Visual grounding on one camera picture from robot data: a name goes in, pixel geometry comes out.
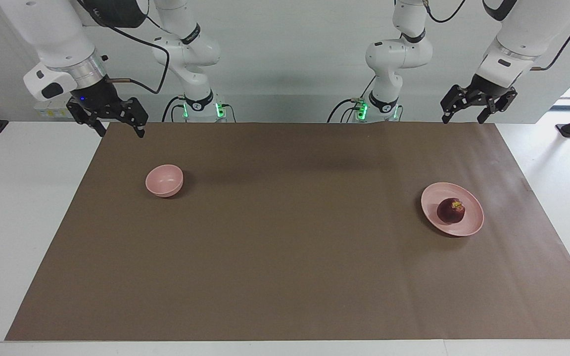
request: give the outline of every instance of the pink plate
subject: pink plate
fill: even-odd
[[[463,220],[458,223],[445,223],[437,216],[437,207],[448,198],[458,198],[466,207]],[[472,193],[452,183],[434,183],[421,194],[421,208],[434,227],[452,236],[470,236],[482,228],[485,215],[481,203]]]
[[[160,198],[174,196],[183,184],[184,172],[176,165],[155,167],[145,180],[146,188]]]

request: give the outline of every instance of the brown mat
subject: brown mat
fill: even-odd
[[[437,181],[481,232],[426,222]],[[6,339],[440,338],[570,338],[570,257],[493,125],[112,124]]]

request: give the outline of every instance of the apple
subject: apple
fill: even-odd
[[[448,198],[442,201],[437,207],[437,216],[444,223],[458,223],[463,220],[466,214],[466,207],[458,198]]]

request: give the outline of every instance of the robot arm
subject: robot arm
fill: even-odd
[[[79,124],[102,136],[104,126],[98,119],[116,119],[132,126],[138,136],[144,135],[148,115],[135,97],[127,101],[118,97],[68,0],[0,0],[0,6],[39,55],[41,62],[23,77],[37,100],[70,92],[67,107]]]
[[[483,5],[502,22],[470,85],[454,85],[441,100],[443,122],[469,106],[486,106],[478,117],[505,111],[516,95],[513,84],[547,51],[551,41],[570,23],[570,0],[503,0],[499,7]]]
[[[426,38],[425,22],[426,9],[422,0],[398,0],[393,24],[402,36],[369,46],[366,63],[375,72],[375,83],[366,99],[368,119],[358,117],[356,122],[382,121],[391,117],[403,84],[402,77],[395,71],[430,62],[432,45]]]
[[[154,43],[170,54],[170,70],[184,88],[185,115],[194,120],[216,121],[221,117],[219,100],[199,67],[219,61],[219,44],[201,32],[188,0],[154,0],[154,3],[161,28],[167,32]],[[161,50],[154,49],[153,54],[160,64],[165,63]]]

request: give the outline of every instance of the black cable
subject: black cable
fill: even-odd
[[[233,112],[233,120],[237,122],[237,117],[235,116],[235,108],[233,108],[233,106],[231,106],[230,104],[222,104],[221,107],[230,108],[230,110]]]
[[[157,48],[157,49],[159,49],[159,50],[162,50],[162,51],[166,54],[167,59],[166,59],[165,65],[164,65],[164,72],[162,73],[162,77],[161,77],[161,79],[160,79],[160,84],[158,85],[158,88],[157,88],[156,90],[153,90],[153,89],[149,88],[148,86],[146,86],[146,85],[144,85],[144,84],[142,84],[142,83],[140,83],[140,82],[138,82],[138,81],[136,81],[136,80],[134,80],[134,79],[125,78],[125,80],[128,80],[127,83],[136,84],[137,86],[141,86],[142,88],[145,88],[146,90],[148,90],[149,92],[151,92],[151,93],[153,93],[153,94],[159,94],[159,93],[160,93],[160,90],[162,89],[162,86],[164,85],[164,80],[166,79],[166,75],[167,75],[167,72],[168,72],[168,65],[169,65],[169,63],[170,63],[170,54],[168,53],[168,51],[167,51],[164,47],[160,47],[160,46],[158,46],[158,45],[156,45],[156,44],[154,44],[154,43],[146,42],[146,41],[144,41],[144,40],[141,40],[141,39],[139,39],[139,38],[136,38],[136,37],[134,37],[134,36],[131,36],[130,34],[127,34],[126,32],[123,32],[123,31],[121,31],[121,30],[118,30],[118,29],[116,29],[116,28],[113,27],[113,26],[107,25],[106,23],[104,23],[104,22],[102,21],[101,18],[99,18],[99,17],[95,14],[95,12],[93,12],[91,9],[89,9],[89,8],[85,5],[85,3],[83,2],[83,0],[76,0],[76,1],[79,3],[79,5],[81,5],[81,6],[83,7],[83,9],[85,9],[85,10],[90,14],[90,16],[94,19],[94,21],[95,21],[98,25],[107,27],[108,29],[111,29],[111,30],[113,30],[114,32],[117,32],[118,34],[121,34],[122,36],[125,36],[126,38],[129,38],[129,39],[131,39],[131,40],[136,41],[137,43],[141,43],[141,44],[143,44],[143,45],[148,45],[149,47],[153,47],[153,48]]]
[[[150,18],[149,16],[146,17],[147,20],[149,20],[153,25],[155,25],[158,29],[162,29],[162,27],[160,25],[158,25],[157,22],[155,22],[152,18]]]
[[[463,0],[463,1],[461,2],[461,4],[459,4],[459,7],[457,7],[457,9],[450,15],[450,17],[446,18],[445,20],[439,20],[439,19],[435,18],[435,17],[432,15],[432,12],[430,11],[430,5],[428,4],[428,1],[427,1],[427,0],[424,0],[424,6],[426,7],[426,12],[428,13],[428,16],[430,16],[430,18],[431,18],[434,22],[436,22],[436,23],[445,23],[445,22],[448,22],[448,21],[452,20],[452,18],[453,18],[454,16],[457,16],[457,13],[459,13],[459,10],[461,10],[461,7],[463,7],[463,4],[465,4],[465,3],[466,3],[466,0]]]
[[[181,100],[181,97],[174,96],[172,99],[168,101],[167,107],[164,109],[164,113],[162,114],[162,122],[164,122],[164,120],[166,119],[166,114],[168,113],[168,109],[170,108],[171,104],[176,100]]]
[[[349,110],[353,111],[353,110],[355,110],[355,108],[346,108],[346,110],[342,113],[342,117],[340,117],[340,123],[341,124],[342,124],[342,120],[344,120],[344,116],[346,115],[346,112]]]
[[[176,106],[173,106],[173,108],[170,110],[170,122],[175,122],[174,117],[173,117],[173,111],[176,108],[184,108],[184,104],[177,104]]]
[[[333,116],[333,114],[335,113],[335,111],[342,105],[349,103],[351,101],[351,99],[344,99],[342,101],[340,101],[335,108],[333,108],[333,110],[331,110],[331,113],[329,114],[329,117],[327,119],[327,124],[331,122],[331,117]]]
[[[397,110],[402,109],[402,112],[400,112],[400,118],[397,120],[397,122],[401,122],[402,121],[402,115],[403,115],[403,106],[402,105],[398,105],[397,109],[395,110],[395,114],[397,115]]]
[[[556,57],[554,57],[554,60],[552,60],[551,63],[549,63],[549,65],[547,67],[544,67],[544,68],[543,67],[532,67],[530,70],[533,72],[541,72],[543,70],[548,70],[549,68],[553,67],[554,63],[556,63],[556,61],[558,60],[558,58],[562,54],[564,48],[566,48],[566,46],[569,44],[569,42],[570,42],[570,35],[568,36],[566,41],[564,41],[563,46],[557,52]]]
[[[360,95],[360,99],[364,98],[364,94],[366,94],[366,91],[369,90],[369,88],[371,87],[371,84],[373,84],[373,81],[375,81],[375,75],[373,76],[373,78],[371,78],[371,81],[369,82],[369,85],[366,86],[366,88],[364,88],[364,91],[362,92],[362,95]],[[351,120],[351,115],[353,115],[353,113],[355,112],[355,107],[357,106],[357,103],[355,103],[355,105],[353,106],[353,111],[351,111],[351,113],[349,114],[349,117],[346,118],[346,124],[349,123],[349,121]]]

